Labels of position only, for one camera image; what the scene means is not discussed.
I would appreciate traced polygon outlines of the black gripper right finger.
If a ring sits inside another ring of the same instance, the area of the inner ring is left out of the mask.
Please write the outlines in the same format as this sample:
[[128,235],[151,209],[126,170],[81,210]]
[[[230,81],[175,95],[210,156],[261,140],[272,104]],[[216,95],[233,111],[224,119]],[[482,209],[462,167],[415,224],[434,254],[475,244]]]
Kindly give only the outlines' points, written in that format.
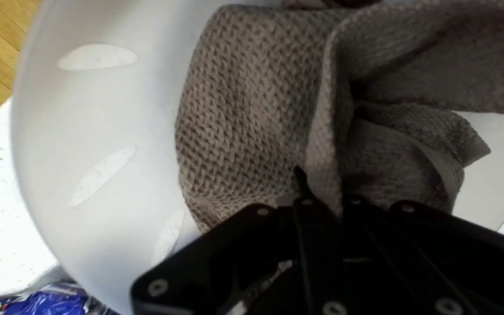
[[475,315],[475,307],[424,254],[391,210],[363,198],[345,202],[343,221],[361,228],[370,249],[403,289],[403,298],[424,315]]

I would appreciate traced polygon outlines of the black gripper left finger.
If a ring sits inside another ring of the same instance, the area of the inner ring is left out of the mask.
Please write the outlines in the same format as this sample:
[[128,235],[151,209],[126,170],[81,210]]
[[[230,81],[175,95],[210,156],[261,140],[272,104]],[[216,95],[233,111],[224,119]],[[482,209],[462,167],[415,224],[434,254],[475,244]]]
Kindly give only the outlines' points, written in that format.
[[298,184],[293,216],[308,315],[347,315],[340,293],[335,217],[312,193],[307,174],[300,167],[293,174]]

